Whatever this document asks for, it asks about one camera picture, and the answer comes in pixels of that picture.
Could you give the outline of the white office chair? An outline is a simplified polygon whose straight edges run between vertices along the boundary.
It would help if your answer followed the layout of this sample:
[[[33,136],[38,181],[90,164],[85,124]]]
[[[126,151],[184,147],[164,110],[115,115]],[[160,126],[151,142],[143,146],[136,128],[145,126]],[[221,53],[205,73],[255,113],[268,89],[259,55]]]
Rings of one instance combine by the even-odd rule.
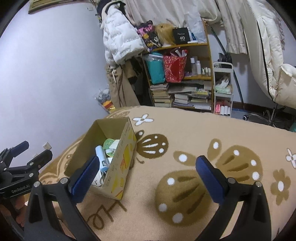
[[[273,103],[273,111],[268,117],[250,113],[248,120],[256,116],[275,127],[278,106],[295,109],[295,67],[285,64],[280,41],[280,33],[274,19],[256,1],[243,1],[239,10],[243,32],[247,43],[249,63],[255,81]]]

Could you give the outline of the white puffer jacket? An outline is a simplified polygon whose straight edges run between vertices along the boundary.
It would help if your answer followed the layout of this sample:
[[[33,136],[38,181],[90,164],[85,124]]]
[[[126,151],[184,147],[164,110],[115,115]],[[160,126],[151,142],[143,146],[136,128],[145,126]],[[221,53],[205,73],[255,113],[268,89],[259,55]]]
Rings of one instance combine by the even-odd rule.
[[[124,64],[147,49],[137,29],[125,15],[125,3],[111,1],[101,12],[105,59],[110,68]]]

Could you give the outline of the pile of books right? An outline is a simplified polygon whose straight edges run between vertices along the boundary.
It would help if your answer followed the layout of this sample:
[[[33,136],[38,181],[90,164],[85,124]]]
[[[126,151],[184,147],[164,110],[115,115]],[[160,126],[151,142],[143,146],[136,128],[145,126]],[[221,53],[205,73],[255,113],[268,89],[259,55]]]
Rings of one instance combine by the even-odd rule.
[[[173,96],[175,108],[196,109],[211,112],[212,82],[206,80],[188,80],[170,83],[168,94]]]

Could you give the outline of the white power adapter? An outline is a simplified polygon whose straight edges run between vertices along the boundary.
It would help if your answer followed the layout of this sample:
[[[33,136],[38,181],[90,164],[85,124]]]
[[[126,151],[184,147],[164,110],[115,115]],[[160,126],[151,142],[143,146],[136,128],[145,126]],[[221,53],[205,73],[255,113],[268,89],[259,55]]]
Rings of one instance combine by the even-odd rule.
[[[103,178],[104,178],[104,173],[102,173],[101,171],[98,171],[91,185],[95,187],[100,187],[104,183]]]

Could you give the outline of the white remote control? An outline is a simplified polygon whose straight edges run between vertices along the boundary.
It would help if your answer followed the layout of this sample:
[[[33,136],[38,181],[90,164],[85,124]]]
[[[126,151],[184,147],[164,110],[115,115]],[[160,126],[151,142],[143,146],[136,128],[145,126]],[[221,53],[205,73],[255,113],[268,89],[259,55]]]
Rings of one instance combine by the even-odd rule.
[[[115,141],[110,145],[110,147],[109,147],[109,150],[110,150],[110,152],[109,152],[109,156],[110,156],[110,157],[113,157],[113,156],[114,156],[115,151],[116,151],[116,149],[117,149],[117,147],[118,147],[118,144],[119,144],[119,140],[115,140]]]

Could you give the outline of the light blue tube bottle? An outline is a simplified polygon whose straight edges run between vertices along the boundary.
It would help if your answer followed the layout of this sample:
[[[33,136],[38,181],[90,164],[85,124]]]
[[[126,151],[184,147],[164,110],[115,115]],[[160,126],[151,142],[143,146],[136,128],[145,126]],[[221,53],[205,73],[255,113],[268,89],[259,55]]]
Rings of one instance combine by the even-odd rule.
[[[106,157],[105,150],[102,146],[95,148],[96,156],[99,158],[99,169],[101,173],[106,173],[109,170],[110,162]]]

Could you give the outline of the wooden bookshelf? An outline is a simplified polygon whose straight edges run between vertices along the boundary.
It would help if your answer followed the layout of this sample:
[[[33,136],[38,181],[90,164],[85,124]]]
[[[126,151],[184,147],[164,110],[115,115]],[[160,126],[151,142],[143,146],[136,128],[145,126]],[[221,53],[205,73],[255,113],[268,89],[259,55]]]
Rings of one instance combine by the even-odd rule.
[[[187,44],[180,44],[177,45],[176,42],[174,41],[173,45],[168,45],[168,46],[161,46],[161,47],[156,47],[152,49],[149,53],[145,54],[151,54],[154,52],[160,53],[163,56],[164,55],[179,55],[181,56],[182,50],[187,49],[188,54],[187,54],[187,62],[185,65],[185,75],[184,78],[181,82],[188,81],[188,80],[206,80],[206,81],[211,81],[212,82],[212,110],[213,111],[213,76],[212,76],[212,58],[211,58],[211,50],[210,50],[210,44],[209,44],[209,38],[207,36],[207,30],[206,26],[203,23],[202,24],[202,29],[204,30],[203,32],[203,37],[201,40],[197,39],[196,37],[190,37],[191,41],[188,42]],[[202,74],[197,75],[197,69],[196,69],[196,61],[199,60],[201,63],[201,68],[202,68]],[[145,74],[147,76],[148,80],[148,85],[149,88],[151,85],[157,85],[157,84],[152,84],[151,77],[148,71],[148,67],[146,62],[143,60],[144,64],[144,70]],[[152,102],[152,94],[149,89],[149,96]],[[208,111],[200,111],[196,109],[187,109],[187,110],[192,110],[192,111],[199,111],[199,112],[208,112]]]

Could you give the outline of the brown cardboard box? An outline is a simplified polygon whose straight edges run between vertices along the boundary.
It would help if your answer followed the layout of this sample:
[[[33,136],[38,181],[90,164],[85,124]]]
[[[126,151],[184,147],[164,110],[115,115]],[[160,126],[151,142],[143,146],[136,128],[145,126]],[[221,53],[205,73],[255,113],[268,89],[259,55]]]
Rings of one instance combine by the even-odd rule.
[[[102,146],[108,138],[119,140],[118,146],[102,185],[93,185],[90,189],[105,197],[121,200],[137,142],[129,117],[96,120],[76,148],[65,175],[69,177],[82,167],[95,155],[95,148]]]

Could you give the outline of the red gift bag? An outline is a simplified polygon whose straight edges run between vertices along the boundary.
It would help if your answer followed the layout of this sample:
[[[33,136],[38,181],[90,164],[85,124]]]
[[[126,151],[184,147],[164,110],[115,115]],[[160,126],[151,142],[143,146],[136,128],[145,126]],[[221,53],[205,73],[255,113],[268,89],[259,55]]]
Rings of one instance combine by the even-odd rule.
[[[187,62],[188,50],[182,50],[181,56],[177,55],[164,55],[164,71],[166,82],[168,83],[180,83],[185,75],[185,65]]]

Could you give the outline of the green oval paddle board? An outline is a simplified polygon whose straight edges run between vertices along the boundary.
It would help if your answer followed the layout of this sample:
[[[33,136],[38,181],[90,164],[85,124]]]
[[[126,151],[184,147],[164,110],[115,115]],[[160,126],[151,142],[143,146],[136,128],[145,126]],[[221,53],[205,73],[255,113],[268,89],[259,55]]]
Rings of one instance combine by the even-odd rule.
[[[115,148],[113,148],[113,143],[115,142],[112,138],[107,138],[103,143],[103,149],[107,156],[113,157],[115,153]]]

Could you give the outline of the black box with 40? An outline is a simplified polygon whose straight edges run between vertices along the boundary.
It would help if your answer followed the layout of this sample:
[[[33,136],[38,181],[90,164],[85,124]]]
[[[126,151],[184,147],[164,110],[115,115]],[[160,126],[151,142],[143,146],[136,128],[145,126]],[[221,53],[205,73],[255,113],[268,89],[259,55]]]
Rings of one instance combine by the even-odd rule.
[[[174,28],[173,37],[177,45],[187,44],[191,41],[188,28]]]

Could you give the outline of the wall socket upper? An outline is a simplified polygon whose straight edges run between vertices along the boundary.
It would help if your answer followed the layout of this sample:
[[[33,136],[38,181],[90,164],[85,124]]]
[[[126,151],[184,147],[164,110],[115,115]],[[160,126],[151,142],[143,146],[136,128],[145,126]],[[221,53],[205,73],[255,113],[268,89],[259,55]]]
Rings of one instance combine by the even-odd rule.
[[[52,146],[48,142],[46,142],[46,144],[43,145],[43,148],[45,150],[50,150],[52,148]]]

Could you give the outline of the white bottle on shelf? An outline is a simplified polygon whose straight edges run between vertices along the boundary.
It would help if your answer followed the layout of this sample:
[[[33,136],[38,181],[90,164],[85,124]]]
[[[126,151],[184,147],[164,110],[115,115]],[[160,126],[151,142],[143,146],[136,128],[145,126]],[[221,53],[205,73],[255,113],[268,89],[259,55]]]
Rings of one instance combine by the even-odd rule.
[[[202,68],[201,68],[201,63],[199,60],[196,61],[196,69],[197,69],[197,75],[202,74]]]

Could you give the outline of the stack of books left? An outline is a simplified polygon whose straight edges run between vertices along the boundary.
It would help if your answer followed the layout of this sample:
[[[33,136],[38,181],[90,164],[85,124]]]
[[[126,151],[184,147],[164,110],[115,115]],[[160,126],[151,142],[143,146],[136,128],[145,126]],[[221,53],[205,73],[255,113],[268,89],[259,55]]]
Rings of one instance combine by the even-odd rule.
[[[170,108],[173,105],[174,97],[168,93],[169,84],[151,85],[152,102],[155,107]]]

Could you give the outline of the beige hanging coat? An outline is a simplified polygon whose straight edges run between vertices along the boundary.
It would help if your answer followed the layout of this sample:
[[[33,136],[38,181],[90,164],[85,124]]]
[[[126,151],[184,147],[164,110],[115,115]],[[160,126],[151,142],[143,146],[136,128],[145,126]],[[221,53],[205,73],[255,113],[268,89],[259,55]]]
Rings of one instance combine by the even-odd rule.
[[[115,108],[140,105],[128,80],[125,68],[118,66],[115,69],[111,69],[109,65],[106,65],[105,69],[111,100]]]

